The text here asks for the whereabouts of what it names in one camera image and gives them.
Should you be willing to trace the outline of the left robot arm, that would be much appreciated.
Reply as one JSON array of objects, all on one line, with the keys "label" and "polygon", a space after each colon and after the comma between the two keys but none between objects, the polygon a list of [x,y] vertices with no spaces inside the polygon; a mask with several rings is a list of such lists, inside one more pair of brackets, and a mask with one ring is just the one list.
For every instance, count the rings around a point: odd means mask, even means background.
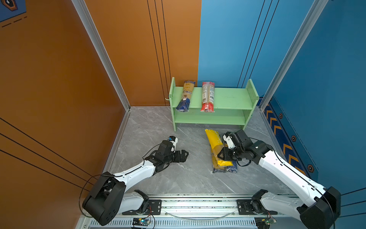
[{"label": "left robot arm", "polygon": [[149,197],[140,190],[129,193],[136,184],[164,171],[172,163],[184,163],[189,152],[176,148],[178,139],[170,136],[167,140],[152,147],[142,162],[118,173],[104,172],[96,175],[93,185],[83,203],[85,217],[95,219],[101,226],[109,224],[118,214],[133,211],[137,214],[151,214]]}]

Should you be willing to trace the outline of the red white spaghetti bag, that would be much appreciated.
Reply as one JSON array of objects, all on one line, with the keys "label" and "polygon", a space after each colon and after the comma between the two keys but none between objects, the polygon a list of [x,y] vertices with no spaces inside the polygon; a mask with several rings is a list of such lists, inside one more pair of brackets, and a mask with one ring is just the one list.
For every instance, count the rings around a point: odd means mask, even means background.
[{"label": "red white spaghetti bag", "polygon": [[202,107],[201,112],[214,112],[214,90],[215,83],[202,82]]}]

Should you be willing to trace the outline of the blue Barilla spaghetti box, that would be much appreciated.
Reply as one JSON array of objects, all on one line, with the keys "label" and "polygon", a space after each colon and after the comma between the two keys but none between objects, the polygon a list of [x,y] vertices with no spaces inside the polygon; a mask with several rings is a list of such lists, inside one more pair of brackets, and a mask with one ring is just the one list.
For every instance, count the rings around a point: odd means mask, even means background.
[{"label": "blue Barilla spaghetti box", "polygon": [[226,167],[226,172],[237,173],[238,172],[237,162],[233,161],[232,164],[233,164],[232,166]]}]

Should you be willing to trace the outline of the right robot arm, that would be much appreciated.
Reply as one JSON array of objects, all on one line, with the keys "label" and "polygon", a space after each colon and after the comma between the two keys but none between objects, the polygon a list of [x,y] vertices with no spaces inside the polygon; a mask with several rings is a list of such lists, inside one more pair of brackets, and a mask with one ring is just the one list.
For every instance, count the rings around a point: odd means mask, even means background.
[{"label": "right robot arm", "polygon": [[341,212],[341,194],[337,189],[313,181],[281,158],[271,145],[248,137],[244,130],[225,133],[223,141],[225,146],[218,154],[219,159],[235,162],[245,159],[255,163],[275,175],[297,196],[288,198],[261,189],[252,196],[253,213],[282,213],[300,220],[308,229],[336,227]]}]

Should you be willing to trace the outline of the dark blue portrait spaghetti bag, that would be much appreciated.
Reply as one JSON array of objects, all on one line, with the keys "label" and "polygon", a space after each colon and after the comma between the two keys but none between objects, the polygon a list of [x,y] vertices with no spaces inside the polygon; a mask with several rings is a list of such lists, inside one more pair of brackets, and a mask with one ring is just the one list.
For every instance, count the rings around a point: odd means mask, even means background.
[{"label": "dark blue portrait spaghetti bag", "polygon": [[217,173],[217,172],[225,173],[226,172],[226,167],[219,166],[217,163],[217,160],[213,154],[212,154],[212,165],[213,165],[212,173]]}]

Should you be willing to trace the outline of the blue yellow spaghetti bag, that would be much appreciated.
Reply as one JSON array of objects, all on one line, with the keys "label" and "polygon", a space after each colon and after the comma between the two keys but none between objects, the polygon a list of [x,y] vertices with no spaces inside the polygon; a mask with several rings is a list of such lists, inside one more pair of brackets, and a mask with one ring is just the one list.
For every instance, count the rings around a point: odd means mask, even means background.
[{"label": "blue yellow spaghetti bag", "polygon": [[176,107],[178,112],[188,112],[189,106],[191,103],[191,97],[193,93],[193,89],[195,86],[195,81],[185,81],[183,86],[183,92],[181,95],[181,100]]}]

